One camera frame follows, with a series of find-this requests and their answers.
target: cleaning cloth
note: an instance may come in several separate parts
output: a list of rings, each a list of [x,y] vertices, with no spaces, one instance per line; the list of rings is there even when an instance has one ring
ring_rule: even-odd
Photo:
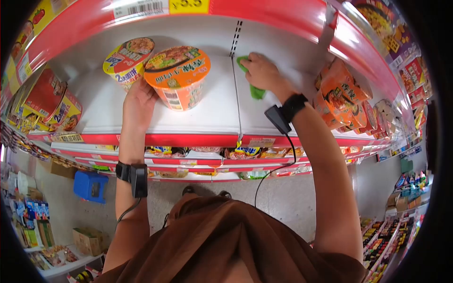
[[[244,67],[244,66],[240,63],[240,61],[241,61],[242,59],[248,60],[249,57],[248,57],[248,56],[241,56],[241,57],[238,57],[238,58],[236,59],[236,62],[237,62],[237,64],[239,65],[239,67],[240,67],[244,72],[247,73],[249,70],[248,70],[246,67]],[[264,93],[265,93],[265,92],[266,92],[266,90],[264,90],[264,89],[256,88],[256,87],[254,87],[253,85],[250,85],[250,94],[251,94],[252,97],[255,98],[255,99],[263,99]]]

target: shelf label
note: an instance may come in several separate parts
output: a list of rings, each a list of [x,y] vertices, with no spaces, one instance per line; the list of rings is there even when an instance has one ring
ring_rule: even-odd
[[[270,148],[274,145],[275,139],[271,138],[252,138],[249,147]]]
[[[112,5],[115,19],[126,16],[156,16],[169,14],[168,0],[136,0],[122,5],[124,0],[115,0]]]
[[[169,0],[170,14],[208,14],[209,0]]]
[[[64,143],[83,143],[80,134],[61,134],[58,136],[58,139]]]
[[[18,73],[21,83],[24,83],[28,79],[28,77],[31,76],[31,74],[33,73],[30,68],[28,52],[24,55],[22,61],[20,62]]]
[[[195,166],[197,165],[197,161],[196,160],[190,160],[190,159],[181,159],[179,161],[179,164],[181,165],[189,165],[189,166]]]

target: tiled floor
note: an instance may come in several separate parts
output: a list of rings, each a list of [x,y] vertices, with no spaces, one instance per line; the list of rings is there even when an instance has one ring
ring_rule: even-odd
[[[49,202],[50,221],[57,244],[73,242],[72,228],[91,226],[106,232],[115,232],[116,179],[111,177],[106,186],[106,204],[83,201],[72,192],[73,180],[50,174],[41,164],[30,161],[30,156],[18,152],[12,155],[16,167],[34,176],[38,189]],[[363,216],[383,217],[386,200],[400,175],[399,158],[376,163],[373,157],[365,159],[356,168],[349,168],[359,212]],[[193,184],[200,195],[230,192],[234,199],[253,205],[259,181]],[[186,183],[149,182],[148,215],[151,229],[162,227],[165,215],[178,201]],[[288,225],[306,241],[314,239],[316,204],[312,175],[264,180],[257,196],[257,207]]]

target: shoe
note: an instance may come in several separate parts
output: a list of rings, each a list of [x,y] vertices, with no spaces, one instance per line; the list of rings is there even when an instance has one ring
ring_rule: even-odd
[[[183,195],[185,195],[187,193],[195,193],[195,190],[193,189],[192,186],[187,186],[183,189]]]
[[[227,192],[227,191],[221,191],[218,195],[221,196],[221,197],[227,197],[227,198],[233,199],[231,194],[229,192]]]

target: person's right hand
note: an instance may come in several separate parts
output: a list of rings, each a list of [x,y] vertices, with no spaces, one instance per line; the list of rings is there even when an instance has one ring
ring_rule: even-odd
[[[263,55],[252,52],[248,60],[241,60],[240,63],[249,70],[246,73],[246,79],[251,85],[270,90],[282,104],[296,93],[291,83],[280,74],[278,68]]]

